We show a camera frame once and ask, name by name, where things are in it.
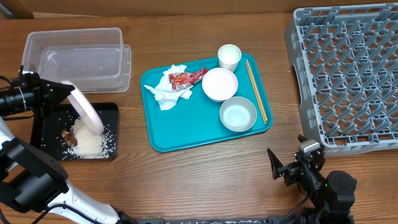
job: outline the pink bowl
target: pink bowl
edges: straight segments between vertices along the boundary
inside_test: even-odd
[[[222,102],[235,95],[238,79],[226,68],[213,68],[203,77],[202,87],[211,100]]]

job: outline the chopsticks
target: chopsticks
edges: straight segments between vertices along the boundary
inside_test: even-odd
[[[260,107],[260,113],[262,116],[262,120],[263,120],[264,124],[266,124],[268,121],[268,118],[266,115],[266,111],[264,110],[264,106],[262,105],[260,93],[259,93],[259,90],[257,89],[256,81],[254,81],[253,73],[251,71],[251,67],[250,67],[248,59],[246,59],[246,67],[248,68],[251,85],[253,86],[254,94],[256,95],[257,103],[259,104],[259,107]]]

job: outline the teal serving tray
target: teal serving tray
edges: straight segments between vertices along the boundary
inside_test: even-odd
[[[268,122],[264,124],[260,114],[259,105],[250,82],[245,61],[249,60],[254,79],[256,80],[262,104],[266,111]],[[183,63],[187,66],[186,72],[196,72],[203,67],[208,70],[219,67],[218,57]],[[170,152],[204,144],[225,141],[243,136],[267,131],[272,124],[272,114],[269,108],[266,92],[261,82],[259,70],[254,58],[246,53],[235,70],[238,78],[238,90],[235,96],[243,96],[251,100],[257,108],[257,121],[254,126],[241,133],[230,131],[224,127],[220,120],[221,103],[210,100],[201,87],[201,82],[191,88],[192,96],[189,100],[178,99],[177,104],[170,110],[161,111],[154,95],[144,87],[155,87],[163,71],[170,66],[154,68],[146,71],[141,78],[142,100],[148,127],[149,142],[159,152]]]

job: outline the crumpled napkin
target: crumpled napkin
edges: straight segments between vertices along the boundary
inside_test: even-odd
[[[159,103],[160,110],[164,111],[173,108],[180,97],[186,100],[189,100],[191,97],[192,91],[190,89],[192,86],[176,92],[169,81],[169,74],[184,72],[186,68],[186,65],[172,65],[171,68],[163,72],[163,77],[155,88],[144,85],[145,88],[155,95],[155,100]]]

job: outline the dish rack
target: dish rack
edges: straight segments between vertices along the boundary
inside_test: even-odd
[[[307,138],[328,156],[398,148],[398,4],[296,9],[284,36]]]

